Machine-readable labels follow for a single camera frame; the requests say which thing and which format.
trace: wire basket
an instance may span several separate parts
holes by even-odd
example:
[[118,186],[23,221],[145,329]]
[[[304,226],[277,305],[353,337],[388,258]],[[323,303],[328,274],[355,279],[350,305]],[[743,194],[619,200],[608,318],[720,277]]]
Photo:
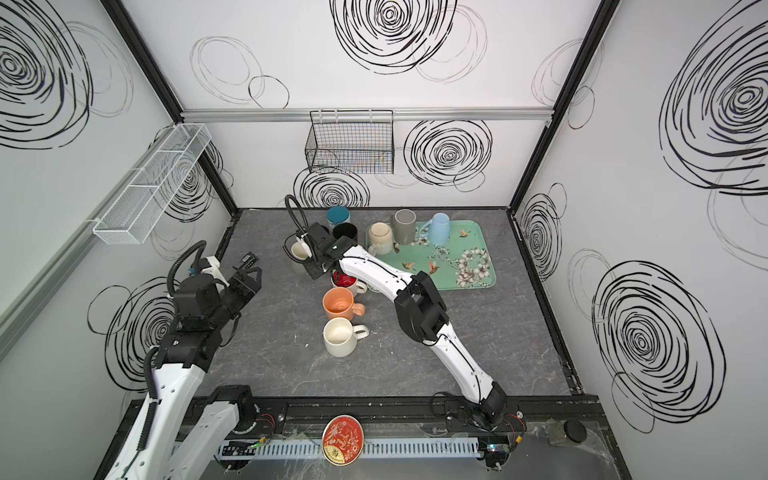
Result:
[[391,110],[311,111],[304,155],[310,172],[335,167],[356,174],[391,174],[395,142]]
[[110,245],[143,243],[210,142],[204,124],[177,124],[94,227]]

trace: teal mug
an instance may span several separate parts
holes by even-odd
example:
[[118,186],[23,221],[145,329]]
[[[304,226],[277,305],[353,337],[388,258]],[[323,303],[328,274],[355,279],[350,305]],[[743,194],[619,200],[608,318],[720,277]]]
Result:
[[[429,232],[424,233],[424,229],[429,227]],[[427,237],[427,240],[432,245],[445,245],[448,243],[449,234],[451,233],[451,218],[446,214],[435,214],[432,219],[424,223],[419,228],[419,236]]]

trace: black mug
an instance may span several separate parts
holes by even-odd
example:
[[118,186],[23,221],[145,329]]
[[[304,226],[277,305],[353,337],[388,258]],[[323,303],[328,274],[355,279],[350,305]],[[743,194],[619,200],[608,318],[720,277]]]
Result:
[[351,238],[357,242],[357,227],[351,223],[339,223],[333,228],[333,238],[338,240],[341,237]]

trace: red mug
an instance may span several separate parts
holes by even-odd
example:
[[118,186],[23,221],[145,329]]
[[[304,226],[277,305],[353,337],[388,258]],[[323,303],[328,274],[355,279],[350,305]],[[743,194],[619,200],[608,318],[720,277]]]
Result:
[[352,292],[352,296],[357,296],[358,293],[365,293],[368,291],[368,286],[364,282],[338,270],[331,271],[331,283],[333,283],[334,286],[343,286]]

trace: mug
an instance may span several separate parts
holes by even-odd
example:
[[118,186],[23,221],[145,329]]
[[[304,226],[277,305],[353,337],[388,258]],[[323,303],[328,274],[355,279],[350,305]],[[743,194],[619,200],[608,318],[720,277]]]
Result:
[[[423,233],[426,227],[429,227],[429,233]],[[451,218],[446,214],[435,214],[429,222],[424,223],[419,228],[419,236],[427,237],[431,244],[437,246],[448,243],[450,233]]]
[[357,346],[357,341],[371,334],[365,325],[353,325],[346,318],[336,317],[328,320],[323,327],[323,342],[326,350],[333,356],[347,356]]
[[349,210],[341,205],[331,207],[326,214],[326,220],[328,220],[328,230],[333,232],[336,225],[349,222]]
[[368,253],[371,255],[384,255],[392,251],[392,228],[383,222],[374,223],[368,229],[371,246]]
[[[307,253],[306,248],[301,242],[296,242],[293,245],[291,245],[290,252],[294,257],[298,258],[299,260],[306,260],[310,258],[309,253]],[[291,270],[293,270],[293,272],[295,272],[297,275],[306,275],[306,269],[304,268],[303,263],[296,263],[293,260],[291,260],[290,267],[291,267]]]
[[331,283],[334,286],[343,286],[350,292],[352,296],[357,296],[358,293],[365,293],[368,291],[368,286],[356,279],[354,276],[341,273],[338,270],[331,271]]
[[333,228],[333,238],[338,240],[341,237],[351,238],[357,242],[357,227],[351,223],[339,223]]
[[392,229],[395,231],[395,242],[400,245],[413,243],[416,237],[416,213],[403,208],[392,215]]
[[323,297],[323,308],[328,318],[340,316],[350,322],[355,315],[363,315],[366,312],[366,306],[355,303],[355,296],[343,286],[335,286],[326,292]]

